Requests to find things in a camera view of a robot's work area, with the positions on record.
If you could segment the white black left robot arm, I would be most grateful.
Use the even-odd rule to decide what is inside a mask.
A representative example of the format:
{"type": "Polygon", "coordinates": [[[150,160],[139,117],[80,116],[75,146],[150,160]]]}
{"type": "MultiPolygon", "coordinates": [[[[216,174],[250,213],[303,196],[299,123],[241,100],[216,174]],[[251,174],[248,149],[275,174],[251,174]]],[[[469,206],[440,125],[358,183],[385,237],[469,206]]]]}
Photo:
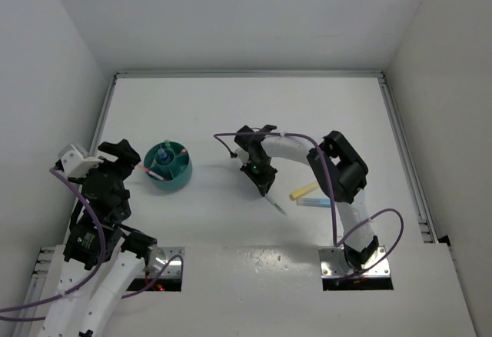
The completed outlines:
{"type": "Polygon", "coordinates": [[[103,142],[94,157],[77,144],[58,155],[51,172],[76,195],[56,300],[40,336],[100,336],[135,276],[149,263],[156,239],[123,229],[131,215],[124,181],[140,163],[130,143],[103,142]]]}

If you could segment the clear blue spray bottle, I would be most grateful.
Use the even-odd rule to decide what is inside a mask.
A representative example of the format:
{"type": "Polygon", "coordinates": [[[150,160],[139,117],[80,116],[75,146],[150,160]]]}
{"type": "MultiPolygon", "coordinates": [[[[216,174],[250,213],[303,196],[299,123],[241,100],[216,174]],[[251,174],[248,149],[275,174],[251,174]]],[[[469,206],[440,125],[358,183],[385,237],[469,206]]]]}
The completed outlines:
{"type": "Polygon", "coordinates": [[[159,165],[167,165],[171,163],[173,160],[173,153],[166,149],[166,148],[160,148],[155,157],[155,161],[159,165]]]}

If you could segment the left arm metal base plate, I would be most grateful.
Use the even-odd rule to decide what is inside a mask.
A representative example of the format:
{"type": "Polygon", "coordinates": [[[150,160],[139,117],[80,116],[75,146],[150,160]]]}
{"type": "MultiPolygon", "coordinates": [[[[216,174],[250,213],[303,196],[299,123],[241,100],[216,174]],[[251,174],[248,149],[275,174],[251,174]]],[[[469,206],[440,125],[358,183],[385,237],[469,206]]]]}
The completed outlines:
{"type": "Polygon", "coordinates": [[[182,262],[185,256],[184,247],[160,247],[152,246],[145,272],[152,278],[156,278],[158,273],[165,268],[159,275],[161,279],[176,279],[182,274],[182,262]]]}

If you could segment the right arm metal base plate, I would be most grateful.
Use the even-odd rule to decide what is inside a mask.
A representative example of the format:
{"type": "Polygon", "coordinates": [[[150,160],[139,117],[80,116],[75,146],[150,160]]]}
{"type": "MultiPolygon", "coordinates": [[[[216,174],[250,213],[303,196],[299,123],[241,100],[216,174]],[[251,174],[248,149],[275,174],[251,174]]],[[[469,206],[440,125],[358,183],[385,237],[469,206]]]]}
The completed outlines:
{"type": "Polygon", "coordinates": [[[365,263],[361,263],[361,269],[354,267],[355,262],[348,259],[343,247],[320,247],[318,254],[322,279],[334,280],[348,277],[357,272],[359,275],[356,275],[356,278],[391,277],[389,261],[386,258],[386,248],[383,246],[379,246],[365,263]]]}

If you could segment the red pen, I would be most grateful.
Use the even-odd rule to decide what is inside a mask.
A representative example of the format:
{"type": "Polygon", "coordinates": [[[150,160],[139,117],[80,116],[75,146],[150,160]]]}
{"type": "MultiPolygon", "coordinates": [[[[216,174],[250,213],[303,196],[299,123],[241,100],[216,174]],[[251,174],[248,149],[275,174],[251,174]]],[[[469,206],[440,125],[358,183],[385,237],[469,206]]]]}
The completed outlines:
{"type": "Polygon", "coordinates": [[[157,174],[156,172],[153,172],[152,170],[150,170],[149,168],[146,168],[145,166],[143,165],[138,165],[138,167],[143,170],[147,175],[153,177],[154,179],[157,179],[158,181],[160,182],[165,182],[166,179],[164,177],[162,177],[161,175],[157,174]]]}

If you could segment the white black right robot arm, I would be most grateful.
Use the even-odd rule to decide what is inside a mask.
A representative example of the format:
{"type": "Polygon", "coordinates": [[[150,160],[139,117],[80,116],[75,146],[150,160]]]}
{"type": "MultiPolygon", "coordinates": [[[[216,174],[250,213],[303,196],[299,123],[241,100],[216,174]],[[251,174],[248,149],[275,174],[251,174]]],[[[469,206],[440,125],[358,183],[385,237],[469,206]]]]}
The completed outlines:
{"type": "Polygon", "coordinates": [[[340,217],[344,236],[341,244],[348,265],[362,270],[376,252],[379,241],[368,223],[364,189],[368,167],[350,142],[338,131],[323,137],[321,143],[299,133],[276,133],[274,125],[258,131],[244,126],[234,142],[239,146],[232,155],[243,163],[241,171],[254,183],[262,196],[269,193],[277,170],[273,158],[283,158],[311,168],[314,177],[340,217]]]}

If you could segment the green pen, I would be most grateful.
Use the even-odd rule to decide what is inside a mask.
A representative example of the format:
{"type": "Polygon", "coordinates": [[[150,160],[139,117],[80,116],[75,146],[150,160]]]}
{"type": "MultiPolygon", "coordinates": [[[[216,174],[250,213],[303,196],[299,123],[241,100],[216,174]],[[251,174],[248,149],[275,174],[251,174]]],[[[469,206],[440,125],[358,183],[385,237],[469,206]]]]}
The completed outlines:
{"type": "Polygon", "coordinates": [[[270,195],[265,195],[264,198],[276,209],[278,210],[282,215],[287,215],[286,211],[283,210],[282,207],[279,206],[278,203],[276,203],[275,200],[273,200],[272,197],[270,197],[270,195]]]}

